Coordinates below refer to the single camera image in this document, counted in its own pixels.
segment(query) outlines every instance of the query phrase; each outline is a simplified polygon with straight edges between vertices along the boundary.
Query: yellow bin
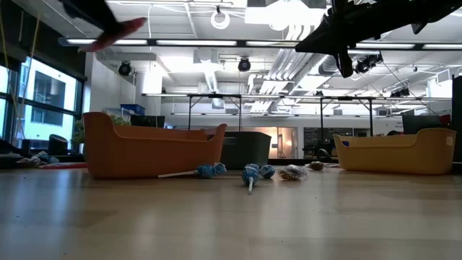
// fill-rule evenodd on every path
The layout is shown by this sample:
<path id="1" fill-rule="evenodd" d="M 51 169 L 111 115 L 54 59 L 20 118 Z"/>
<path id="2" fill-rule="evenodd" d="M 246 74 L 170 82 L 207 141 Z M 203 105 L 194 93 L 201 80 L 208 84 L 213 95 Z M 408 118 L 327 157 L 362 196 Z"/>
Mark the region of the yellow bin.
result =
<path id="1" fill-rule="evenodd" d="M 340 167 L 386 173 L 446 174 L 453 167 L 456 132 L 422 129 L 403 136 L 334 136 Z"/>

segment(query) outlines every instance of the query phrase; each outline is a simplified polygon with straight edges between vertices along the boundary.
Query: white stick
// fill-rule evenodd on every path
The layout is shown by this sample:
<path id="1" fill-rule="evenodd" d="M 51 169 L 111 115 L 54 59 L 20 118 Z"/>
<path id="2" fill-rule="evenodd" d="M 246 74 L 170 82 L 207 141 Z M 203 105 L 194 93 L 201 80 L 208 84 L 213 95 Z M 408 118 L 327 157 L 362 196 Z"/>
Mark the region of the white stick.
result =
<path id="1" fill-rule="evenodd" d="M 168 177 L 175 177 L 175 176 L 187 176 L 187 175 L 193 175 L 196 173 L 195 170 L 192 170 L 190 172 L 184 172 L 184 173 L 171 173 L 171 174 L 164 174 L 164 175 L 158 175 L 158 178 L 168 178 Z"/>
<path id="2" fill-rule="evenodd" d="M 253 177 L 250 177 L 248 180 L 250 181 L 250 183 L 248 184 L 248 194 L 251 195 L 253 188 Z"/>

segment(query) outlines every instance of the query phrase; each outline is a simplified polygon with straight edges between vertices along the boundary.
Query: floor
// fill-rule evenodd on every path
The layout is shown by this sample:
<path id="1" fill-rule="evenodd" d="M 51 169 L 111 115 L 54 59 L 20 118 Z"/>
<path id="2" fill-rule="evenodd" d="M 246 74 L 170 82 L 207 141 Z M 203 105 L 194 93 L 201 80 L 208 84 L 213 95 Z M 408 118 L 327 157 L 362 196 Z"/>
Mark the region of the floor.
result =
<path id="1" fill-rule="evenodd" d="M 0 172 L 0 259 L 460 259 L 462 176 L 96 181 Z"/>

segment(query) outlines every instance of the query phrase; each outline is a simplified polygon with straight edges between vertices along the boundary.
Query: orange bin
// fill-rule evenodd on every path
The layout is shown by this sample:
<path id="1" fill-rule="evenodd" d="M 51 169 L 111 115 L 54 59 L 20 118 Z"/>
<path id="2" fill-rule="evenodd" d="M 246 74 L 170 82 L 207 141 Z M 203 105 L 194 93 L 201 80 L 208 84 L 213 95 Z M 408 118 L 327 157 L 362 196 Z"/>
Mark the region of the orange bin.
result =
<path id="1" fill-rule="evenodd" d="M 438 175 L 451 171 L 456 132 L 423 129 L 403 136 L 334 136 L 340 167 L 369 172 Z"/>
<path id="2" fill-rule="evenodd" d="M 95 178 L 141 178 L 218 163 L 226 125 L 186 131 L 114 126 L 101 112 L 83 115 L 88 171 Z"/>

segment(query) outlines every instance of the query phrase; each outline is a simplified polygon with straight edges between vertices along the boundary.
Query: blue box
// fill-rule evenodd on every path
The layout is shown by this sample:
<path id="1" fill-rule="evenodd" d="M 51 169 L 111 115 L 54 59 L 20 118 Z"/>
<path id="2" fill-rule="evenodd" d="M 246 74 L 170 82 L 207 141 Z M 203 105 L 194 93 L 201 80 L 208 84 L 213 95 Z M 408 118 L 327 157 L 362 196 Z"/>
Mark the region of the blue box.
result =
<path id="1" fill-rule="evenodd" d="M 144 116 L 145 109 L 137 104 L 121 104 L 121 108 L 125 108 L 135 112 L 136 115 Z"/>

